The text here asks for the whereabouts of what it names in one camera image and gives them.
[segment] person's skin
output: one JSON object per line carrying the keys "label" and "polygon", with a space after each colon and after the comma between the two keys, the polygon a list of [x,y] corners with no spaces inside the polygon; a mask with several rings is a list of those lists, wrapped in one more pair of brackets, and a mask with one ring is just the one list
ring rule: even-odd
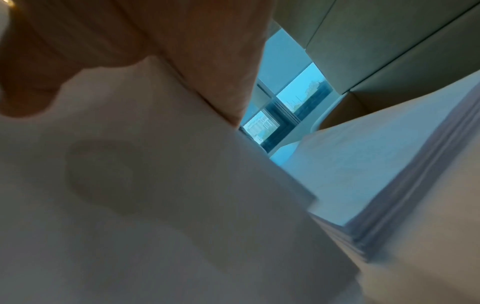
{"label": "person's skin", "polygon": [[274,0],[13,0],[0,113],[47,109],[85,68],[166,58],[232,125],[248,106]]}

